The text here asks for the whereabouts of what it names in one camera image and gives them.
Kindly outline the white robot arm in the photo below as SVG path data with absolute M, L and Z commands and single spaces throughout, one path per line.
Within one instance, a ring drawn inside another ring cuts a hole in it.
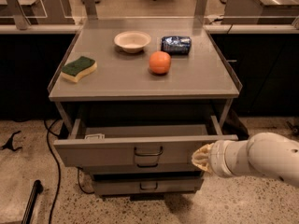
M 269 177 L 299 187 L 299 142 L 276 133 L 219 140 L 197 149 L 192 164 L 219 177 Z

